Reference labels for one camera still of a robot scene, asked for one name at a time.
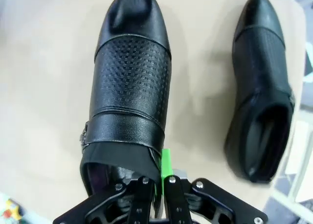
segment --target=green plastic piece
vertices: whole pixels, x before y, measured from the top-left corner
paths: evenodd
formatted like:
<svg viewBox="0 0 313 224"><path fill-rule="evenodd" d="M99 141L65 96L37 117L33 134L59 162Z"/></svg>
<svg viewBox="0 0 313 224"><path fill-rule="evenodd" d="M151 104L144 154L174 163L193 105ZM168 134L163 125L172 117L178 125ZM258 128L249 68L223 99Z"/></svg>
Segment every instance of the green plastic piece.
<svg viewBox="0 0 313 224"><path fill-rule="evenodd" d="M170 149L162 150L161 160L161 178L162 178L162 194L164 195L164 179L173 174L171 152Z"/></svg>

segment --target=table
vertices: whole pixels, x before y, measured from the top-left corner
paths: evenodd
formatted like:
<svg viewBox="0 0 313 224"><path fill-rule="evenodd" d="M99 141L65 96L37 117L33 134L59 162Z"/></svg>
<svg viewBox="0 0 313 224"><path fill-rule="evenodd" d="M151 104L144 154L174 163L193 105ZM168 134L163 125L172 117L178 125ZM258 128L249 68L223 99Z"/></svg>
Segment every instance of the table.
<svg viewBox="0 0 313 224"><path fill-rule="evenodd" d="M1 0L0 191L50 220L87 197L79 135L88 119L97 38L112 1ZM262 209L271 186L236 178L223 153L236 92L231 45L247 0L157 1L173 56L164 144L173 167ZM305 18L292 0L270 1L285 36L297 114Z"/></svg>

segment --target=black object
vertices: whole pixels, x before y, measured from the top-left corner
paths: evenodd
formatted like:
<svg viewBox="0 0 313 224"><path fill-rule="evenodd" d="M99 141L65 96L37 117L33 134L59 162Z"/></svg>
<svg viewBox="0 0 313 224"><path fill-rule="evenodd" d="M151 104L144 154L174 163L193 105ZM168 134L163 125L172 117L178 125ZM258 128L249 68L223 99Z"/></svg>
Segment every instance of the black object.
<svg viewBox="0 0 313 224"><path fill-rule="evenodd" d="M128 185L108 185L90 196L53 224L192 224L190 211L212 224L266 224L266 214L206 179L190 183L177 176L164 180L166 219L150 219L154 182L140 177Z"/></svg>
<svg viewBox="0 0 313 224"><path fill-rule="evenodd" d="M94 59L89 121L81 137L87 193L144 175L160 194L171 52L156 0L114 0Z"/></svg>
<svg viewBox="0 0 313 224"><path fill-rule="evenodd" d="M232 52L237 97L226 157L236 175L267 183L284 153L294 107L284 37L269 0L248 0Z"/></svg>

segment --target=black shoe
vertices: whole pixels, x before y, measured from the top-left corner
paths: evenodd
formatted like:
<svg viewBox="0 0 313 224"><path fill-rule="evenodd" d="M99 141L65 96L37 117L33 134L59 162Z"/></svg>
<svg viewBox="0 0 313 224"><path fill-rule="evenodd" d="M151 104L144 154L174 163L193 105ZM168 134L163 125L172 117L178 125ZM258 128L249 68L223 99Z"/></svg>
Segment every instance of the black shoe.
<svg viewBox="0 0 313 224"><path fill-rule="evenodd" d="M83 133L89 195L146 176L160 185L171 52L156 0L114 0L99 36Z"/></svg>
<svg viewBox="0 0 313 224"><path fill-rule="evenodd" d="M237 96L226 157L236 175L267 183L286 148L294 107L283 32L269 0L248 0L232 53Z"/></svg>

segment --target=metal screw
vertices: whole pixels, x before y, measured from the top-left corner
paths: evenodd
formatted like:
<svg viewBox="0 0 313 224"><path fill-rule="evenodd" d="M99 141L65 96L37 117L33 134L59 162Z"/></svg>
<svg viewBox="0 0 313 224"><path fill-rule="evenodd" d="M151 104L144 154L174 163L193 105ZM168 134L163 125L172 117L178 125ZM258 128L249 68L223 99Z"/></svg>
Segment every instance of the metal screw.
<svg viewBox="0 0 313 224"><path fill-rule="evenodd" d="M146 178L146 177L144 177L143 180L142 180L142 183L143 183L143 184L148 184L148 182L149 182L149 179Z"/></svg>
<svg viewBox="0 0 313 224"><path fill-rule="evenodd" d="M257 217L254 219L254 223L255 224L263 224L263 220L261 218Z"/></svg>
<svg viewBox="0 0 313 224"><path fill-rule="evenodd" d="M116 190L116 191L120 191L120 190L122 190L122 188L123 188L123 185L120 184L120 183L118 183L118 184L115 185L115 190Z"/></svg>
<svg viewBox="0 0 313 224"><path fill-rule="evenodd" d="M170 181L170 183L175 183L176 179L175 179L175 177L170 177L169 181Z"/></svg>
<svg viewBox="0 0 313 224"><path fill-rule="evenodd" d="M202 189L202 188L203 188L203 183L202 183L201 181L197 181L196 186L197 186L199 189Z"/></svg>

